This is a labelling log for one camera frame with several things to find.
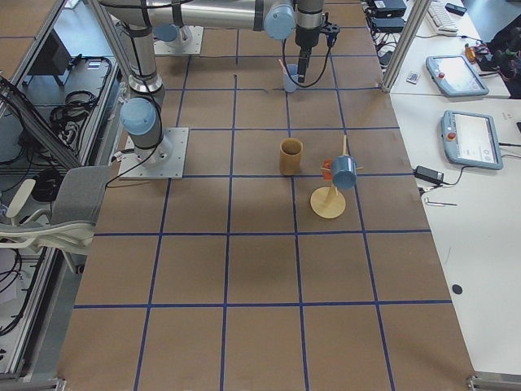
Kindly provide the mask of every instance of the aluminum pole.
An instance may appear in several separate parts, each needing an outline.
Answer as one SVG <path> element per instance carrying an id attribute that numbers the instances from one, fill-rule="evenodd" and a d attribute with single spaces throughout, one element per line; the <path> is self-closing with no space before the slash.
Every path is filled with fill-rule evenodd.
<path id="1" fill-rule="evenodd" d="M 383 92 L 391 92 L 391 88 L 400 72 L 401 65 L 404 63 L 407 52 L 416 37 L 416 32 L 427 13 L 430 3 L 431 0 L 415 0 L 413 9 L 407 19 L 407 24 L 405 25 L 403 33 L 400 35 L 396 49 L 392 54 L 391 61 L 387 66 L 387 71 L 385 71 L 385 74 L 383 75 Z"/>

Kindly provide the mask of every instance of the blue cup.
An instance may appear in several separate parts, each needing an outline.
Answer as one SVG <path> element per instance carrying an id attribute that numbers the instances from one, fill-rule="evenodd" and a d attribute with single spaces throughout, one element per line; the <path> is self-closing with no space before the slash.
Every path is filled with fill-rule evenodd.
<path id="1" fill-rule="evenodd" d="M 296 81 L 298 82 L 299 81 L 299 75 L 297 74 L 297 65 L 296 64 L 288 64 L 287 65 L 287 70 L 290 71 L 290 74 L 287 75 L 286 73 L 283 74 L 284 76 L 284 90 L 286 92 L 295 92 L 296 91 L 296 88 L 297 88 L 297 84 L 295 84 L 294 82 L 292 82 L 290 80 L 290 76 L 291 76 L 291 79 L 293 81 Z"/>
<path id="2" fill-rule="evenodd" d="M 339 189 L 347 190 L 357 184 L 357 162 L 348 155 L 333 160 L 331 165 L 333 184 Z"/>

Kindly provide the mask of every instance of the straw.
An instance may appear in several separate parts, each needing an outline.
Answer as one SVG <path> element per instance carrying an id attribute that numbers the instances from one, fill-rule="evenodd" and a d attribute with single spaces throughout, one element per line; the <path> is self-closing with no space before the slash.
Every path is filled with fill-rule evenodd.
<path id="1" fill-rule="evenodd" d="M 282 71 L 284 72 L 284 74 L 287 75 L 286 67 L 284 67 L 284 63 L 282 62 L 282 60 L 278 59 L 278 63 L 282 67 Z"/>

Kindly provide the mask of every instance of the gray office chair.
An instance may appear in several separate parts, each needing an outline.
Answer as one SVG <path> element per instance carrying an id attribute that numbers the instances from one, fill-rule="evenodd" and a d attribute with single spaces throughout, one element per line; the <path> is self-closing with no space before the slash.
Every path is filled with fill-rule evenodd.
<path id="1" fill-rule="evenodd" d="M 34 188 L 34 179 L 26 179 L 9 205 L 6 217 L 11 224 L 0 224 L 0 248 L 57 248 L 72 273 L 76 266 L 72 254 L 87 255 L 105 192 L 109 166 L 80 167 L 65 175 L 52 212 L 39 209 L 20 223 L 20 211 Z"/>

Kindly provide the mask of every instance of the white desk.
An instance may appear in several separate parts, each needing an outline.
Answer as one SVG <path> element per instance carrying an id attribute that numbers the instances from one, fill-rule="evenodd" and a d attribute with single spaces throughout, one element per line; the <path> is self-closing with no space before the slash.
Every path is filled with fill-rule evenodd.
<path id="1" fill-rule="evenodd" d="M 461 166 L 444 156 L 440 118 L 445 110 L 489 114 L 500 142 L 521 143 L 515 124 L 521 120 L 521 101 L 391 98 L 411 165 L 444 172 L 446 182 L 456 181 Z M 502 151 L 521 155 L 521 148 Z M 466 169 L 455 187 L 425 195 L 458 206 L 424 207 L 447 284 L 463 288 L 452 298 L 474 369 L 521 375 L 521 160 L 504 159 L 504 164 L 501 171 Z"/>
<path id="2" fill-rule="evenodd" d="M 451 0 L 451 2 L 460 6 L 462 5 L 460 0 Z M 412 3 L 413 0 L 407 2 L 408 11 L 412 7 Z M 458 35 L 467 35 L 468 37 L 479 38 L 479 34 L 475 30 L 474 24 L 472 23 L 468 13 L 464 16 L 454 14 L 450 14 L 450 16 L 459 28 Z M 416 35 L 421 37 L 430 37 L 434 34 L 434 29 L 432 29 L 430 23 L 427 20 L 424 20 Z M 432 37 L 427 39 L 416 37 L 409 48 L 391 92 L 394 94 L 441 95 L 440 90 L 431 80 L 431 75 L 427 71 L 425 58 L 429 55 L 463 55 L 466 43 L 473 46 L 475 40 L 460 37 Z M 406 81 L 407 75 L 409 75 L 409 72 L 411 71 L 420 74 L 420 79 L 416 85 Z M 487 98 L 510 97 L 510 93 L 506 89 L 505 83 L 499 76 L 484 77 L 483 80 L 490 90 L 486 96 Z"/>

